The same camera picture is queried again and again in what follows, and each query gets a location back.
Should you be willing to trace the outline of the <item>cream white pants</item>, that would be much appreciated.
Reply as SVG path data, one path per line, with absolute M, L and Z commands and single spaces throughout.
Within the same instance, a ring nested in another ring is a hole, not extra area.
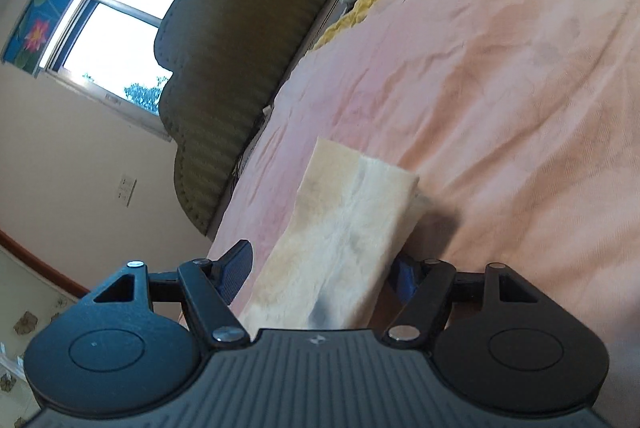
M 419 181 L 318 140 L 288 226 L 241 313 L 248 333 L 367 326 L 392 262 L 430 206 Z

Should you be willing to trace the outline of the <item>bedroom window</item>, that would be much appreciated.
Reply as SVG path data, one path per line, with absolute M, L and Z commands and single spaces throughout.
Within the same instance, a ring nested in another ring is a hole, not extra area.
M 171 75 L 154 40 L 174 0 L 71 0 L 39 69 L 128 122 L 167 135 L 158 103 Z

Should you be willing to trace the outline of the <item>pink bed blanket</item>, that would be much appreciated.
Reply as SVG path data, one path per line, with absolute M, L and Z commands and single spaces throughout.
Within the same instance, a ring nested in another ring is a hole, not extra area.
M 261 268 L 326 138 L 417 174 L 410 251 L 500 261 L 587 324 L 639 422 L 639 0 L 377 0 L 281 88 L 209 255 Z

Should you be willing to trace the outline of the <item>olive green upholstered headboard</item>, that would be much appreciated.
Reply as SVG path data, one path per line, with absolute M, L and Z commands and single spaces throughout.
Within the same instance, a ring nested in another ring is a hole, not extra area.
M 154 40 L 171 75 L 160 120 L 176 141 L 175 193 L 203 235 L 219 225 L 239 160 L 328 0 L 174 0 Z

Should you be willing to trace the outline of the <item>reddish brown door frame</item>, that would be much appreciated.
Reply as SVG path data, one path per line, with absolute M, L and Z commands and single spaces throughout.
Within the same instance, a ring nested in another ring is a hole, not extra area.
M 12 239 L 12 237 L 4 231 L 0 231 L 0 244 L 14 258 L 24 263 L 27 268 L 35 271 L 40 277 L 43 277 L 60 289 L 63 289 L 64 292 L 69 293 L 75 298 L 82 298 L 88 294 L 89 289 L 86 289 L 85 286 L 80 285 L 73 279 L 66 277 L 66 275 L 60 271 L 55 270 L 33 253 L 29 252 L 29 250 L 20 243 L 17 243 L 16 240 Z

